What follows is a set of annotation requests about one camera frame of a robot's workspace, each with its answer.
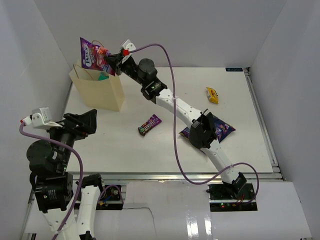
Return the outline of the purple Fox's berries bag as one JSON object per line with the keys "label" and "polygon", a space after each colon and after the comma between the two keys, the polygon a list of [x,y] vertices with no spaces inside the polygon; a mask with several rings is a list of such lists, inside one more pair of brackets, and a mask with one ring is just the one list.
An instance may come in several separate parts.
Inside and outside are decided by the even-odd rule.
{"label": "purple Fox's berries bag", "polygon": [[111,53],[105,47],[80,38],[81,67],[87,70],[103,71],[115,76],[115,71],[107,63],[105,57]]}

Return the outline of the teal Fox's candy bag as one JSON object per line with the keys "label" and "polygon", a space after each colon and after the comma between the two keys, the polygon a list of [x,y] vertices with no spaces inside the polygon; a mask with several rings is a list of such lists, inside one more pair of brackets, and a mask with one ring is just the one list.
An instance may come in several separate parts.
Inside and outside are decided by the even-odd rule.
{"label": "teal Fox's candy bag", "polygon": [[104,81],[109,79],[109,74],[107,72],[102,71],[98,77],[98,81]]}

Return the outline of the large dark blue candy bag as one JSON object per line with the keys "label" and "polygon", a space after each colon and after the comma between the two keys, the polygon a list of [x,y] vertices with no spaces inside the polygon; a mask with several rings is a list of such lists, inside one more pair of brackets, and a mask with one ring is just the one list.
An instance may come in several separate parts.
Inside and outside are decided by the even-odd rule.
{"label": "large dark blue candy bag", "polygon": [[[215,125],[215,134],[219,143],[221,143],[231,133],[236,131],[236,129],[232,125],[226,123],[215,115],[213,115],[213,120]],[[185,127],[182,131],[179,132],[179,134],[188,140],[190,129],[188,127]]]}

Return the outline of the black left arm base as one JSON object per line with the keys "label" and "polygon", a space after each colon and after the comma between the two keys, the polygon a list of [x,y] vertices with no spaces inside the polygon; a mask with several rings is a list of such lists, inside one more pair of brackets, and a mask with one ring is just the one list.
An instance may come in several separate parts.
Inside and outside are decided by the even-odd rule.
{"label": "black left arm base", "polygon": [[123,203],[121,200],[122,187],[121,185],[109,186],[105,185],[107,188],[103,196],[100,198],[96,205],[96,210],[101,211],[116,211],[123,209]]}

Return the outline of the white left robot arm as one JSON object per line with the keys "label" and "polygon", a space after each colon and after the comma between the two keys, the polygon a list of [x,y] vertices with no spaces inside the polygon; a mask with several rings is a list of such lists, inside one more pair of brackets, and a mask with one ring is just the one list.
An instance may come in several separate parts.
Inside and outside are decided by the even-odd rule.
{"label": "white left robot arm", "polygon": [[21,120],[19,129],[36,139],[26,151],[31,171],[29,182],[39,211],[46,218],[55,240],[93,240],[97,202],[106,193],[100,174],[80,175],[73,189],[73,175],[67,172],[71,154],[80,156],[74,143],[97,130],[97,110],[66,113],[53,121],[47,107],[36,108]]}

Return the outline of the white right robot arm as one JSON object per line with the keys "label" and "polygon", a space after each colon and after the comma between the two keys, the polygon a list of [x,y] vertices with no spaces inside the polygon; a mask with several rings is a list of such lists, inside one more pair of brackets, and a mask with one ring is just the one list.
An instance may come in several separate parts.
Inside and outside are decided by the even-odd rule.
{"label": "white right robot arm", "polygon": [[218,170],[226,195],[236,200],[244,193],[245,176],[229,160],[215,133],[215,120],[208,111],[200,111],[174,96],[173,92],[157,77],[158,71],[151,59],[143,58],[138,64],[131,56],[122,53],[104,56],[104,60],[117,75],[125,74],[141,85],[141,93],[154,104],[161,106],[180,119],[189,128],[188,140],[200,149]]}

